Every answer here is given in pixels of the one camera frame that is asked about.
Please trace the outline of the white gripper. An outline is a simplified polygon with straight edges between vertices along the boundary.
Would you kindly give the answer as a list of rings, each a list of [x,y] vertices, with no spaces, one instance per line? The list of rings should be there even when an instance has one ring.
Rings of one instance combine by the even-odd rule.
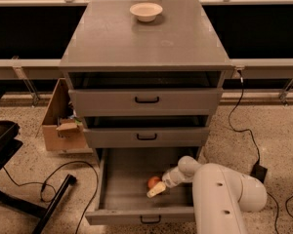
[[[162,181],[157,182],[146,194],[148,198],[152,198],[168,188],[178,186],[182,182],[182,174],[178,167],[172,168],[164,173]]]

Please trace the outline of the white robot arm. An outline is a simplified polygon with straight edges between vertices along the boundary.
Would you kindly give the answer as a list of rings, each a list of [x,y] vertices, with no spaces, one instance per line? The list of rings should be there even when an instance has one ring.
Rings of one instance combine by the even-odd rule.
[[[242,212],[259,212],[268,198],[257,178],[222,165],[200,164],[184,156],[164,173],[146,194],[152,198],[181,183],[192,184],[192,201],[197,234],[248,234]]]

